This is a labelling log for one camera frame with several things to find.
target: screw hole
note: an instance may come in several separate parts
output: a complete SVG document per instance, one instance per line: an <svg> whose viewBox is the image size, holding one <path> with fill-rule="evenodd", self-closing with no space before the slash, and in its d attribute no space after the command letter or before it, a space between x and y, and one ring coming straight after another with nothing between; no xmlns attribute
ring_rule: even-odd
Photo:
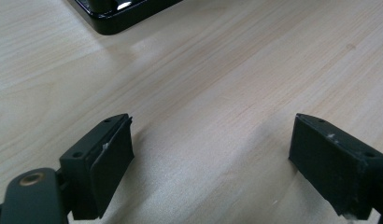
<svg viewBox="0 0 383 224"><path fill-rule="evenodd" d="M23 179L21 179L20 185L24 187L34 185L40 182L43 179L43 177L44 177L43 173L34 173L31 175L28 175L24 177Z"/></svg>
<svg viewBox="0 0 383 224"><path fill-rule="evenodd" d="M79 158L82 155L83 155L83 153L81 153L81 152L75 152L72 156L73 156L73 158Z"/></svg>
<svg viewBox="0 0 383 224"><path fill-rule="evenodd" d="M375 154L371 153L371 152L365 152L365 157L369 157L369 158L373 158L375 156Z"/></svg>

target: wooden table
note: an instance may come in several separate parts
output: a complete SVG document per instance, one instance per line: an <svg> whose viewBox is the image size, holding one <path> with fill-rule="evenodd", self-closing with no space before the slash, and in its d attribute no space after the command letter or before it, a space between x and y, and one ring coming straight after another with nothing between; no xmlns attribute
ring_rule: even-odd
<svg viewBox="0 0 383 224"><path fill-rule="evenodd" d="M383 0L185 0L113 36L0 0L0 203L129 113L135 160L75 223L348 223L288 161L298 112L383 152Z"/></svg>

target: black device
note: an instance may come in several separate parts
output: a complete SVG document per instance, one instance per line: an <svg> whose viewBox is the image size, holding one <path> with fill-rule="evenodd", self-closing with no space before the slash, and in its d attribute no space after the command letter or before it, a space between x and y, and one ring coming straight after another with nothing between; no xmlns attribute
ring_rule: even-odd
<svg viewBox="0 0 383 224"><path fill-rule="evenodd" d="M0 224L68 223L102 217L134 158L127 114L105 119L60 158L61 168L40 168L14 178L0 205Z"/></svg>
<svg viewBox="0 0 383 224"><path fill-rule="evenodd" d="M330 122L296 116L290 160L338 216L383 224L383 154Z"/></svg>
<svg viewBox="0 0 383 224"><path fill-rule="evenodd" d="M117 34L182 0L68 0L101 35Z"/></svg>

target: light wood surface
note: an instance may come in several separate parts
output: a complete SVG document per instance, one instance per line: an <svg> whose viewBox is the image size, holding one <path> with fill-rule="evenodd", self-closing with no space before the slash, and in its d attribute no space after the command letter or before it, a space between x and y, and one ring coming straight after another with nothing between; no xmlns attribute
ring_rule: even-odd
<svg viewBox="0 0 383 224"><path fill-rule="evenodd" d="M113 36L0 0L0 203L129 113L135 160L75 223L348 223L288 161L298 112L383 152L383 0L185 0Z"/></svg>

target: wood grain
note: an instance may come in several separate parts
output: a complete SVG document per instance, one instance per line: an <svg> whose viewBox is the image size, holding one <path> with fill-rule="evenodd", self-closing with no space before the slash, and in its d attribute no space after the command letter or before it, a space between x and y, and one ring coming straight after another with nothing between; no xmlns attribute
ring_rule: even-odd
<svg viewBox="0 0 383 224"><path fill-rule="evenodd" d="M184 0L113 36L0 0L0 203L129 113L135 160L75 223L348 223L288 161L298 112L383 152L383 0Z"/></svg>

